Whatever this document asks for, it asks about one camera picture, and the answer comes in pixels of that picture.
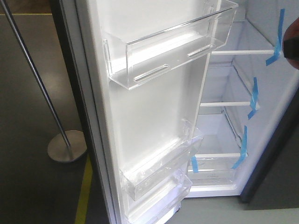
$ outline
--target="metal pole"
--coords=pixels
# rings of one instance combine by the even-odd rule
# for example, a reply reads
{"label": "metal pole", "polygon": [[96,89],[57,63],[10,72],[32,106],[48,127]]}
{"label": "metal pole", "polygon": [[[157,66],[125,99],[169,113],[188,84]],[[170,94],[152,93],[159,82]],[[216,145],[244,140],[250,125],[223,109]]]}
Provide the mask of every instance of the metal pole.
{"label": "metal pole", "polygon": [[69,156],[72,157],[71,144],[69,142],[69,139],[67,138],[67,136],[65,134],[65,131],[64,131],[64,129],[63,129],[62,125],[61,125],[61,122],[59,120],[59,117],[58,117],[58,115],[57,115],[57,113],[55,111],[55,108],[54,108],[54,106],[53,106],[53,104],[51,102],[51,99],[50,99],[50,97],[49,97],[49,95],[47,93],[47,90],[46,90],[46,88],[45,88],[45,86],[43,84],[43,81],[42,81],[42,79],[41,79],[41,77],[40,77],[40,75],[39,75],[39,73],[38,73],[38,71],[36,69],[36,66],[34,65],[34,62],[33,62],[32,58],[30,56],[30,53],[29,53],[29,51],[28,51],[28,49],[27,49],[27,47],[25,45],[25,42],[24,42],[24,40],[23,40],[23,38],[21,36],[21,33],[20,33],[20,31],[19,31],[19,29],[18,29],[18,27],[17,27],[17,25],[16,25],[16,23],[14,21],[14,18],[13,18],[12,14],[11,14],[11,11],[10,11],[7,3],[6,3],[6,0],[0,0],[0,2],[1,2],[1,5],[2,5],[2,7],[4,9],[5,15],[6,15],[7,19],[8,19],[8,22],[9,22],[9,24],[10,24],[10,26],[11,26],[11,28],[12,28],[12,30],[13,30],[16,38],[17,38],[17,40],[18,40],[18,42],[19,42],[19,45],[20,45],[20,47],[21,47],[21,49],[22,49],[22,51],[23,51],[23,53],[24,53],[24,55],[26,57],[26,60],[27,60],[27,62],[29,64],[29,66],[30,66],[30,68],[31,68],[31,70],[32,70],[35,78],[36,78],[36,81],[37,81],[37,83],[38,83],[38,85],[39,85],[39,87],[40,87],[40,89],[41,89],[41,91],[43,93],[43,96],[44,96],[44,98],[45,98],[45,100],[46,100],[46,102],[47,102],[47,104],[48,104],[48,106],[50,108],[50,111],[52,112],[53,117],[54,117],[54,119],[55,119],[55,121],[56,121],[56,123],[57,123],[57,125],[59,127],[60,133],[61,133],[61,135],[62,135],[62,137],[63,137],[63,139],[65,141],[65,144],[67,146],[67,149],[68,149],[68,152],[69,152]]}

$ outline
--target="yellow tape line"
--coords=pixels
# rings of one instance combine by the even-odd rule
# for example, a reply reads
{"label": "yellow tape line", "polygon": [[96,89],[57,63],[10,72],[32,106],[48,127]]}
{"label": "yellow tape line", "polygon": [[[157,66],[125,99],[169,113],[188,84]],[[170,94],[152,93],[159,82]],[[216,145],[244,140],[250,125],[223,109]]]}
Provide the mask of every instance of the yellow tape line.
{"label": "yellow tape line", "polygon": [[82,180],[81,192],[77,205],[75,224],[85,224],[87,206],[89,200],[90,186],[92,183],[93,170],[90,163],[90,158],[87,156],[86,165]]}

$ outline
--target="blue tape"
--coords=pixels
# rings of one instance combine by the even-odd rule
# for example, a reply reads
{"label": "blue tape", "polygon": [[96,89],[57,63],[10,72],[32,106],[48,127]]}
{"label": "blue tape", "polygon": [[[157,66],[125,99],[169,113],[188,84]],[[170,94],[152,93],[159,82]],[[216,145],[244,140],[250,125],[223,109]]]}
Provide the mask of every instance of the blue tape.
{"label": "blue tape", "polygon": [[239,160],[233,165],[232,169],[237,169],[240,164],[244,161],[247,154],[247,126],[244,126],[244,135],[242,139],[242,145],[241,145],[241,156]]}
{"label": "blue tape", "polygon": [[277,42],[274,49],[274,55],[266,60],[266,66],[272,64],[273,62],[277,61],[280,57],[282,51],[282,28],[285,18],[285,9],[280,10],[279,16],[279,24],[278,24],[278,35],[277,35]]}
{"label": "blue tape", "polygon": [[256,104],[258,101],[258,87],[257,87],[257,78],[253,78],[253,90],[252,90],[252,96],[251,96],[251,101],[250,101],[250,107],[252,111],[248,114],[248,120],[250,120],[256,113]]}
{"label": "blue tape", "polygon": [[195,156],[192,156],[191,158],[191,163],[192,163],[192,169],[194,173],[198,173],[198,164]]}

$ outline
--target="round metal base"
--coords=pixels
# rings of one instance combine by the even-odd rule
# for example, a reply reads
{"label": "round metal base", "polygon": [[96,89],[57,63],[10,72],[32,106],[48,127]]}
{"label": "round metal base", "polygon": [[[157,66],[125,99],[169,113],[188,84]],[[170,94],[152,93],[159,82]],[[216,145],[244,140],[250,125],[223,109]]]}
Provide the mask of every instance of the round metal base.
{"label": "round metal base", "polygon": [[56,162],[74,162],[87,150],[83,132],[71,130],[65,132],[71,148],[68,150],[61,134],[56,135],[48,144],[48,155]]}

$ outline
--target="refrigerator door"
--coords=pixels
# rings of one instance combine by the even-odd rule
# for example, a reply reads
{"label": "refrigerator door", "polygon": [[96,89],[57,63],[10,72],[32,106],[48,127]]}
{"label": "refrigerator door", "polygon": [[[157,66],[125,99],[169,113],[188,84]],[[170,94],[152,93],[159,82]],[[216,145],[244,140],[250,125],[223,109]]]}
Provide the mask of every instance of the refrigerator door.
{"label": "refrigerator door", "polygon": [[111,223],[165,223],[188,195],[209,52],[226,43],[237,6],[154,3],[60,2]]}
{"label": "refrigerator door", "polygon": [[298,123],[297,90],[241,193],[241,200],[249,203],[248,209],[299,207]]}

